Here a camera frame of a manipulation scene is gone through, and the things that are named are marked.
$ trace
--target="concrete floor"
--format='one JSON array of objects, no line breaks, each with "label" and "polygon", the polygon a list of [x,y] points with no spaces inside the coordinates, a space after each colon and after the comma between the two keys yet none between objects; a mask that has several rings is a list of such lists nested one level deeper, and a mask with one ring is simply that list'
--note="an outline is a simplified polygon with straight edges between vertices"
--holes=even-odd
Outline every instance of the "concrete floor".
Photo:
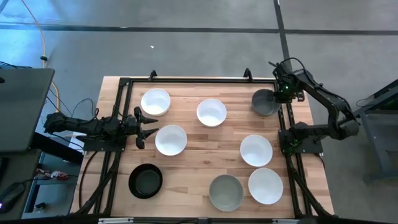
[{"label": "concrete floor", "polygon": [[[117,27],[207,27],[277,29],[272,0],[25,0],[42,24]],[[394,0],[280,0],[286,29],[397,30]],[[0,24],[31,23],[20,0],[9,0]],[[267,61],[283,59],[279,34],[178,32],[45,31],[49,67],[69,108],[83,98],[98,99],[105,75],[272,77]],[[396,35],[287,35],[290,56],[298,57],[316,81],[355,102],[398,76]],[[0,30],[0,60],[40,67],[37,30]],[[318,124],[327,113],[310,99]],[[76,110],[90,118],[90,105]],[[47,103],[42,115],[52,113]],[[398,222],[398,181],[366,185],[376,159],[361,131],[344,141],[324,139],[326,176],[335,213],[341,217]]]}]

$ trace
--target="bowl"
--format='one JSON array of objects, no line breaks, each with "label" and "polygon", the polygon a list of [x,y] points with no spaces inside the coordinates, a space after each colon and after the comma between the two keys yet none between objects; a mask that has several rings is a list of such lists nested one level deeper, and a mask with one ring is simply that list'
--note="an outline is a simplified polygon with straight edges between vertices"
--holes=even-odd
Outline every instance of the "bowl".
[{"label": "bowl", "polygon": [[142,96],[141,107],[149,115],[163,115],[170,107],[170,96],[165,90],[151,89]]},{"label": "bowl", "polygon": [[163,176],[153,164],[141,164],[130,174],[129,189],[137,198],[147,199],[157,194],[162,187]]},{"label": "bowl", "polygon": [[284,186],[275,171],[260,168],[256,169],[249,177],[249,191],[259,203],[271,205],[281,198]]},{"label": "bowl", "polygon": [[261,116],[270,116],[278,112],[280,103],[275,102],[273,91],[258,90],[251,98],[251,107]]},{"label": "bowl", "polygon": [[266,138],[257,134],[244,138],[240,151],[243,160],[250,166],[261,167],[272,159],[271,144]]},{"label": "bowl", "polygon": [[243,187],[239,180],[231,175],[220,175],[210,184],[210,201],[223,212],[232,212],[243,201]]},{"label": "bowl", "polygon": [[157,150],[166,156],[175,156],[187,146],[187,134],[177,125],[167,125],[159,130],[155,137]]},{"label": "bowl", "polygon": [[207,127],[219,126],[226,118],[226,107],[217,99],[203,100],[197,108],[199,121]]}]

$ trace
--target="white bowl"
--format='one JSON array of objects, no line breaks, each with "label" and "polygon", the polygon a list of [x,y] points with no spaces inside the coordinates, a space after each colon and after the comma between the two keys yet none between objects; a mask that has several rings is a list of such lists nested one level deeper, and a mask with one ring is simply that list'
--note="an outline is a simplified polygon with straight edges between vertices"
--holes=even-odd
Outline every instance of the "white bowl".
[{"label": "white bowl", "polygon": [[252,134],[243,139],[241,156],[247,164],[261,167],[271,161],[272,146],[266,138]]},{"label": "white bowl", "polygon": [[219,126],[226,118],[226,107],[217,99],[203,100],[197,108],[199,121],[207,127]]},{"label": "white bowl", "polygon": [[160,129],[155,138],[157,150],[166,156],[175,156],[187,146],[187,134],[177,125],[167,125]]},{"label": "white bowl", "polygon": [[249,191],[253,198],[264,205],[279,201],[284,185],[279,175],[267,168],[256,169],[249,177]]},{"label": "white bowl", "polygon": [[141,99],[142,109],[152,116],[160,116],[170,107],[170,96],[162,89],[151,89]]}]

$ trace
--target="wooden table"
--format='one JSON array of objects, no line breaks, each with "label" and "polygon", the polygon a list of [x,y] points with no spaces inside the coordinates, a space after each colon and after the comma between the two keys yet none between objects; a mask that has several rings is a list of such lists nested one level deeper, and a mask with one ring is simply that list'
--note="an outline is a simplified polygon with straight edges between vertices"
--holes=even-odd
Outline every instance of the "wooden table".
[{"label": "wooden table", "polygon": [[[99,117],[110,116],[116,98],[120,77],[104,77],[97,107]],[[151,88],[163,88],[171,97],[169,111],[158,117],[158,123],[144,128],[161,128],[168,124],[181,126],[188,136],[185,150],[176,156],[164,156],[155,149],[155,134],[146,141],[146,148],[138,150],[135,137],[129,137],[126,150],[122,153],[112,216],[114,217],[219,217],[219,218],[293,218],[292,199],[288,181],[285,158],[280,152],[277,131],[278,115],[258,116],[251,109],[251,97],[257,90],[273,90],[271,84],[230,84],[230,83],[135,83],[132,89],[129,113],[140,106],[141,97]],[[228,115],[225,122],[217,128],[204,127],[196,116],[198,104],[207,98],[221,100]],[[295,121],[312,124],[308,100],[292,104]],[[273,147],[274,155],[265,167],[276,171],[282,178],[284,192],[282,198],[273,205],[256,202],[248,190],[248,178],[256,169],[247,165],[239,154],[241,141],[250,134],[267,138]],[[91,154],[85,156],[81,172]],[[98,186],[104,153],[99,152],[92,160],[83,181],[83,203]],[[312,154],[302,156],[308,188],[325,207],[333,213],[328,184],[320,159]],[[157,165],[164,177],[160,192],[147,200],[135,198],[129,191],[128,179],[131,171],[140,164]],[[239,179],[244,188],[242,205],[233,212],[217,210],[209,200],[211,181],[221,175],[230,174]],[[108,196],[105,189],[103,210]],[[303,198],[298,190],[300,208],[304,211]],[[71,212],[78,210],[78,186],[75,190]]]}]

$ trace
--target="gray bowl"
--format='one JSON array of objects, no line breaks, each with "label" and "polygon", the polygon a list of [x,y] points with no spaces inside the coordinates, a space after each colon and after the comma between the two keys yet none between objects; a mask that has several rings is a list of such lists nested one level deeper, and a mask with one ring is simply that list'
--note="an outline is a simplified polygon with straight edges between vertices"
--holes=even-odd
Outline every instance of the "gray bowl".
[{"label": "gray bowl", "polygon": [[251,98],[251,106],[259,115],[270,116],[279,110],[280,103],[275,102],[273,91],[258,90]]},{"label": "gray bowl", "polygon": [[232,212],[243,201],[243,187],[239,180],[231,175],[220,175],[210,184],[210,201],[223,212]]}]

